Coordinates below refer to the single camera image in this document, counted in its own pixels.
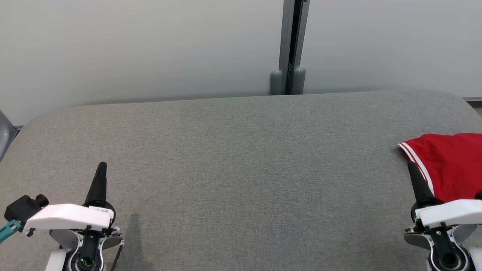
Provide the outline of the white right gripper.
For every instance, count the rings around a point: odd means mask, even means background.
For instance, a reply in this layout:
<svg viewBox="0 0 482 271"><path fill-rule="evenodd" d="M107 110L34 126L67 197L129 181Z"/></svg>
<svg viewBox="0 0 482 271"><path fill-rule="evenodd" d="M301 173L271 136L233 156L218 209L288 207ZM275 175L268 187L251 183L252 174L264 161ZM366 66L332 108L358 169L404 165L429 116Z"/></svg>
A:
<svg viewBox="0 0 482 271"><path fill-rule="evenodd" d="M457 199L443 202L429 189L422 172L413 161L407 163L415 204L410 211L415 225L422 229L441 226L482 224L482 201L480 199Z"/></svg>

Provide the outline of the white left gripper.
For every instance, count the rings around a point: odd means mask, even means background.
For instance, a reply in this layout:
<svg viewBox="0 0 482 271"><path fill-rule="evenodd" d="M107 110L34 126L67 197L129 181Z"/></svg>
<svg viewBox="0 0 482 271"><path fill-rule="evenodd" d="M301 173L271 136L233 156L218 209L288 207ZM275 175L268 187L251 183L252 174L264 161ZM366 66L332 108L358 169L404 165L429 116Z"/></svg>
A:
<svg viewBox="0 0 482 271"><path fill-rule="evenodd" d="M107 164L102 161L95 172L83 206L48 205L26 220L23 232L27 233L31 229L102 231L104 228L111 227L115 218L114 211L105 208L106 204Z"/></svg>

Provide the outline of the red white basketball jersey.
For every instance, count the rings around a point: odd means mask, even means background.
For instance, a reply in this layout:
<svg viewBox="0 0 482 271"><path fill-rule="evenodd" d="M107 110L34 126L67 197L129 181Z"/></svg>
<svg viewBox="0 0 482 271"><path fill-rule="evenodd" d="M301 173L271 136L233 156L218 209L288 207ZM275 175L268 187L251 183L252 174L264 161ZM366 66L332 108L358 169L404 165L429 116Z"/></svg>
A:
<svg viewBox="0 0 482 271"><path fill-rule="evenodd" d="M424 134L398 147L417 164L436 198L475 199L482 190L482 133Z"/></svg>

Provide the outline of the grey metal partition post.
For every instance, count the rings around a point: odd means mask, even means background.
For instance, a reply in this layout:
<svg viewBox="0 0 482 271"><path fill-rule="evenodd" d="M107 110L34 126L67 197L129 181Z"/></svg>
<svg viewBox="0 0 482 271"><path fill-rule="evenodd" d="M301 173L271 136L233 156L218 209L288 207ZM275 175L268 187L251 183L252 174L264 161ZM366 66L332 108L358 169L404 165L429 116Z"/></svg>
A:
<svg viewBox="0 0 482 271"><path fill-rule="evenodd" d="M11 142L17 135L17 129L11 124L10 120L0 110L0 161L2 161Z"/></svg>
<svg viewBox="0 0 482 271"><path fill-rule="evenodd" d="M291 94L291 78L301 58L311 0L284 0L279 67L283 72L284 95Z"/></svg>

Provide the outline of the grey cylindrical post foot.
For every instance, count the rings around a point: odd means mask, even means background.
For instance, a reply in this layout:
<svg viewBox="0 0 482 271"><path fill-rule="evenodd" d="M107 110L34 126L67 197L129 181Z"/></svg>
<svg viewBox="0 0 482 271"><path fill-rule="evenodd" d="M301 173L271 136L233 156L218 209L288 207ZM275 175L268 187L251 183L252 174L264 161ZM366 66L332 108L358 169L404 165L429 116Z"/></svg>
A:
<svg viewBox="0 0 482 271"><path fill-rule="evenodd" d="M297 67L293 71L291 78L291 94L302 95L304 92L304 83L306 78L306 69L304 67Z"/></svg>
<svg viewBox="0 0 482 271"><path fill-rule="evenodd" d="M274 70L270 74L270 96L283 95L284 83L283 72L279 69Z"/></svg>

